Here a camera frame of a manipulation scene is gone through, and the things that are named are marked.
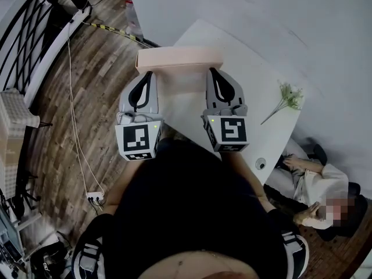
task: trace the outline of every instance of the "white table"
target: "white table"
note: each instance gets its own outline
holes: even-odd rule
[[[242,155],[260,182],[265,183],[300,114],[300,111],[285,108],[260,125],[281,100],[278,81],[284,83],[286,79],[245,44],[203,20],[197,20],[175,45],[215,47],[221,50],[224,58],[221,69],[241,85],[248,106],[249,123],[245,127],[250,144],[242,151]],[[165,123],[213,152],[200,117],[205,109],[205,92],[173,96],[159,92],[159,112],[164,116]],[[256,168],[259,158],[266,160],[263,170]]]

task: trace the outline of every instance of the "power strip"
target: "power strip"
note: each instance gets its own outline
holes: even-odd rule
[[[103,200],[103,193],[102,192],[88,192],[87,193],[87,199],[92,198],[94,201],[97,201],[97,198],[99,201]]]

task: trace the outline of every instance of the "white marker cube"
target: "white marker cube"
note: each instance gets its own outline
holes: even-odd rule
[[[208,116],[205,129],[215,152],[240,152],[249,145],[246,117]]]
[[[126,160],[155,158],[161,135],[161,121],[115,126],[119,153]]]

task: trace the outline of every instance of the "black shirt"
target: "black shirt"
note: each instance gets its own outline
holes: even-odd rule
[[[296,231],[215,155],[181,141],[144,162],[115,215],[100,218],[106,278],[138,278],[168,256],[203,249],[247,263],[261,279],[285,278],[281,231]]]

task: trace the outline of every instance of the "wooden floor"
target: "wooden floor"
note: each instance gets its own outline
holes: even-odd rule
[[[89,0],[91,4],[99,0]],[[71,5],[68,0],[60,3]],[[89,22],[124,29],[125,0],[104,0],[94,6]],[[135,57],[141,48],[120,35],[92,26],[82,26],[71,40],[75,114],[81,147],[105,191],[116,181],[126,161],[119,155],[115,125],[119,96],[138,73]],[[41,120],[53,127],[34,130],[28,149],[28,169],[39,179],[34,193],[41,195],[44,219],[23,231],[26,247],[48,223],[67,234],[72,243],[94,218],[85,197],[71,123],[69,54],[67,47],[54,64],[33,105]],[[99,187],[83,163],[87,189]]]

